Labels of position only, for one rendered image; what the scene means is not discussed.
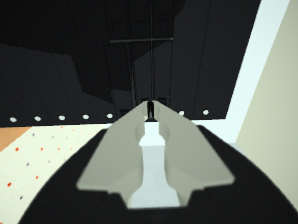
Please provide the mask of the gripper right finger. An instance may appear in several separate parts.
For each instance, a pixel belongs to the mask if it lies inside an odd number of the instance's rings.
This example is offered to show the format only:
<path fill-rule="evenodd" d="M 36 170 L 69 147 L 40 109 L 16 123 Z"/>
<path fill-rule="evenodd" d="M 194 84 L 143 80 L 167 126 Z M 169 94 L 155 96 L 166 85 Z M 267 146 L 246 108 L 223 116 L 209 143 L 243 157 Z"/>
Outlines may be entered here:
<path fill-rule="evenodd" d="M 246 156 L 160 102 L 150 101 L 150 106 L 165 141 L 166 182 L 180 206 L 187 205 L 193 190 L 202 189 L 210 206 L 237 211 L 261 224 L 298 224 L 292 203 Z"/>

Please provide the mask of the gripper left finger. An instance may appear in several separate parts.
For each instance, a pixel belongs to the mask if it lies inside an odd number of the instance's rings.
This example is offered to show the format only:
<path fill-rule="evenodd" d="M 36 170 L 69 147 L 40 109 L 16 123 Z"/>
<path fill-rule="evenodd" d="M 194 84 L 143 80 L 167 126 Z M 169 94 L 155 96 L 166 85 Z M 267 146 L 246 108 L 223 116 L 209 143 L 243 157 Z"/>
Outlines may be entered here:
<path fill-rule="evenodd" d="M 138 143 L 149 117 L 150 101 L 144 101 L 102 128 L 50 176 L 17 224 L 68 224 L 104 210 L 106 196 L 112 192 L 120 193 L 131 208 L 133 193 L 143 184 Z"/>

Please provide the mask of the black server rack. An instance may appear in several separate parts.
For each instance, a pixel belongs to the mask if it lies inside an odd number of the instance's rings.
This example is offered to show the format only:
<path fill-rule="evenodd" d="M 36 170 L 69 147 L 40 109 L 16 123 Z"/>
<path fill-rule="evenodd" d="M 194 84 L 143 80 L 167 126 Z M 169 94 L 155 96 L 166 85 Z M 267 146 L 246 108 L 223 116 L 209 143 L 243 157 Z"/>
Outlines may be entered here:
<path fill-rule="evenodd" d="M 260 3 L 0 0 L 0 128 L 226 119 Z"/>

